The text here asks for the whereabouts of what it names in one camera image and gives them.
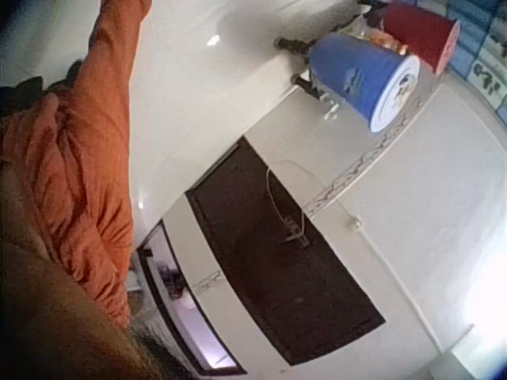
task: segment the blue barrel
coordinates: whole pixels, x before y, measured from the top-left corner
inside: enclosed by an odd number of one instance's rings
[[[398,115],[415,89],[420,68],[414,55],[402,56],[343,34],[320,40],[309,59],[315,85],[344,98],[375,132]]]

